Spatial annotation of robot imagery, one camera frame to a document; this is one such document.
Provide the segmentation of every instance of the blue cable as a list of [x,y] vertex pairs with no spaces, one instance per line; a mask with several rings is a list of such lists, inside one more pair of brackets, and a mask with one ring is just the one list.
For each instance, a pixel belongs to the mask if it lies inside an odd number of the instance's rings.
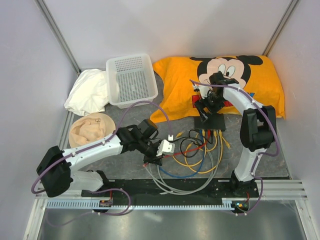
[[[199,133],[200,133],[199,134],[200,135],[200,139],[202,140],[202,142],[204,142],[204,138],[202,137],[201,131]],[[202,168],[202,166],[203,166],[203,164],[204,164],[204,161],[205,161],[205,150],[203,150],[202,161],[201,161],[199,169],[197,171],[195,171],[194,173],[192,173],[191,175],[188,175],[188,176],[176,176],[176,175],[172,175],[171,173],[165,171],[162,167],[159,167],[159,169],[160,169],[161,172],[163,172],[164,174],[166,174],[166,175],[168,175],[168,176],[170,176],[172,178],[186,179],[186,178],[191,178],[194,175],[196,175],[197,173],[199,173],[201,168]]]

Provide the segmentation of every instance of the black cartoon ear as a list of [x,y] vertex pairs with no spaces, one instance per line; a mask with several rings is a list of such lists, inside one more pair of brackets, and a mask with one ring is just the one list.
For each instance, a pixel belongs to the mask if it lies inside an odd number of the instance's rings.
[[213,58],[204,58],[204,57],[190,57],[191,60],[194,60],[194,61],[202,61],[200,62],[197,70],[196,70],[196,75],[199,76],[202,75],[202,74],[207,74],[207,66],[208,66],[208,63],[212,60],[212,59],[215,59],[215,57]]
[[239,59],[244,64],[250,64],[250,65],[261,65],[261,64],[263,64],[262,59],[260,57],[258,57],[258,56],[241,55],[241,56],[237,56],[236,58]]

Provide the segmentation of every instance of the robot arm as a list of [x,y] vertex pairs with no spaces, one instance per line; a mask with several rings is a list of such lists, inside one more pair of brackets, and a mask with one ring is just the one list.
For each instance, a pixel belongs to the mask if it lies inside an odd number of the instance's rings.
[[134,150],[144,154],[144,163],[161,166],[163,155],[172,155],[175,145],[165,139],[153,141],[157,135],[157,126],[149,119],[145,119],[138,126],[120,127],[109,141],[106,140],[111,135],[75,148],[60,150],[58,146],[54,146],[47,151],[36,171],[40,175],[54,162],[71,155],[72,157],[60,162],[41,178],[48,197],[59,196],[67,190],[96,191],[107,179],[104,173],[84,172],[79,171],[80,169],[100,159]]
[[[211,85],[228,85],[241,89],[241,86],[235,79],[225,78],[221,72],[215,73],[209,78]],[[227,100],[235,106],[242,115],[240,129],[240,140],[243,145],[242,154],[238,166],[232,172],[231,179],[235,187],[248,183],[253,180],[253,175],[257,169],[264,153],[275,140],[271,129],[257,110],[257,107],[241,92],[229,87],[208,87],[193,86],[196,92],[200,92],[199,99],[195,106],[203,122],[207,121],[211,114],[216,113],[224,106]],[[255,104],[262,109],[276,129],[276,111],[272,106],[264,106],[260,102]]]

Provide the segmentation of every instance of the crumpled white fabric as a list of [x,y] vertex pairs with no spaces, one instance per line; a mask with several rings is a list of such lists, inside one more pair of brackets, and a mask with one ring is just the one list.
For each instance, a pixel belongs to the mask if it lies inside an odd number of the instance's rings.
[[79,116],[105,111],[108,104],[107,75],[99,69],[83,71],[75,81],[64,107]]

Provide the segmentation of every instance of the cartoon eye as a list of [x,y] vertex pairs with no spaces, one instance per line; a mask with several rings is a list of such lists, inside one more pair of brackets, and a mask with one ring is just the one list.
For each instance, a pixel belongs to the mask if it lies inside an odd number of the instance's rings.
[[232,75],[235,73],[235,71],[236,71],[235,66],[230,66],[230,67],[228,67],[228,69],[226,70],[225,75],[226,75],[227,77],[232,77]]
[[224,64],[221,64],[218,67],[218,72],[221,72],[223,75],[225,74],[225,70],[226,70],[226,65],[224,65]]

